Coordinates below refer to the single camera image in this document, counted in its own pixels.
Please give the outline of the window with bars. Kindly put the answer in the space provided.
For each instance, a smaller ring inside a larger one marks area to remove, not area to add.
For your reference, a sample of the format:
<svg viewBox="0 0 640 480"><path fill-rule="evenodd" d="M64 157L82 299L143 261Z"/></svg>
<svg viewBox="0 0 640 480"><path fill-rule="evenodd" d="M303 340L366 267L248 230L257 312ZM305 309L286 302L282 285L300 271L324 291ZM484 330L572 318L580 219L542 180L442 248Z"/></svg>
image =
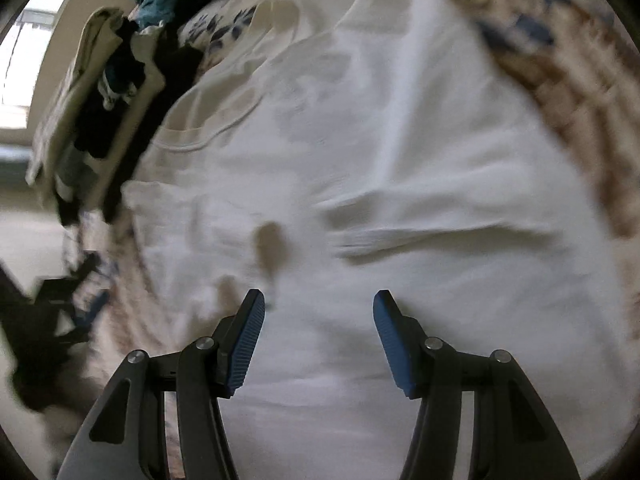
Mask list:
<svg viewBox="0 0 640 480"><path fill-rule="evenodd" d="M27 127L44 54L64 0L28 0L1 43L1 128Z"/></svg>

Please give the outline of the white t-shirt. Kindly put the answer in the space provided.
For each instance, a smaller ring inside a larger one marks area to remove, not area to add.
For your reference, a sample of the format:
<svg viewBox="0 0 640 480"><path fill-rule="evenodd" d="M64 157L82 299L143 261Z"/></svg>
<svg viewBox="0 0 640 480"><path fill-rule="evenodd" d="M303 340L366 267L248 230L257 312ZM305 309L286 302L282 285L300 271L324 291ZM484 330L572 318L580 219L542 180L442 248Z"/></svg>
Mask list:
<svg viewBox="0 0 640 480"><path fill-rule="evenodd" d="M244 479L393 479L416 406L372 318L389 290L462 351L511 351L589 476L634 422L603 222L531 99L449 0L269 0L122 189L181 349L251 288L224 404Z"/></svg>

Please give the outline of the cream folded garment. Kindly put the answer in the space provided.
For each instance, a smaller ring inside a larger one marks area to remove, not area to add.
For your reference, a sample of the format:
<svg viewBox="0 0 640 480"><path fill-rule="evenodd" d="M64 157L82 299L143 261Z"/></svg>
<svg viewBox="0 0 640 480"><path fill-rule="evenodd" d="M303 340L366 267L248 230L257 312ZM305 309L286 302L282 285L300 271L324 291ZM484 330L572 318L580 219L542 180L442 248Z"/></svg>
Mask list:
<svg viewBox="0 0 640 480"><path fill-rule="evenodd" d="M32 144L32 160L26 181L43 203L55 204L53 197L53 167L61 154L63 144L70 135L70 118L79 106L80 99L88 92L90 84L98 76L99 66L122 42L121 33L127 22L135 32L138 24L128 20L117 8L103 8L94 12L79 40L78 49L70 67L40 119Z"/></svg>

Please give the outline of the black grey folded garment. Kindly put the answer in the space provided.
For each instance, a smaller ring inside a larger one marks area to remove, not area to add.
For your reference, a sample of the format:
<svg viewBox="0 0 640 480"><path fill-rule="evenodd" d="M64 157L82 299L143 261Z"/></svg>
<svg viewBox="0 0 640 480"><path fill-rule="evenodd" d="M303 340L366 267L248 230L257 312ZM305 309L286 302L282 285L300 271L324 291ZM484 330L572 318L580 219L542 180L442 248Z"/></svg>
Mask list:
<svg viewBox="0 0 640 480"><path fill-rule="evenodd" d="M86 211L115 218L122 186L133 175L171 105L190 88L203 53L179 46L172 30L135 32L122 42L70 118L70 135L53 167L52 191L63 226Z"/></svg>

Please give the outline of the floral bed blanket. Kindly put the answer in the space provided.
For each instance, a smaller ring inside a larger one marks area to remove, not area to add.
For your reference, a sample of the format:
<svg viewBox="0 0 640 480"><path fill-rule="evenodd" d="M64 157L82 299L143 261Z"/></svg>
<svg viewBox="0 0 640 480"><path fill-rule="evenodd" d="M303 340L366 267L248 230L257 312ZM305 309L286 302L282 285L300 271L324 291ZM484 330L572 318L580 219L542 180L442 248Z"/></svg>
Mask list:
<svg viewBox="0 0 640 480"><path fill-rule="evenodd" d="M266 1L214 3L192 18L186 29L191 42L212 38L232 18L245 22L230 46L206 54L193 86L227 57L252 24L257 7ZM622 294L623 350L636 375L635 420L639 335L630 316L639 305L638 58L626 52L616 30L574 0L449 1L478 33L498 73L532 100L582 177L603 222ZM107 252L118 266L114 296L96 321L84 371L96 387L106 384L132 349L152 354L180 350L160 338L160 326L153 318L157 296L134 235L134 217L125 203Z"/></svg>

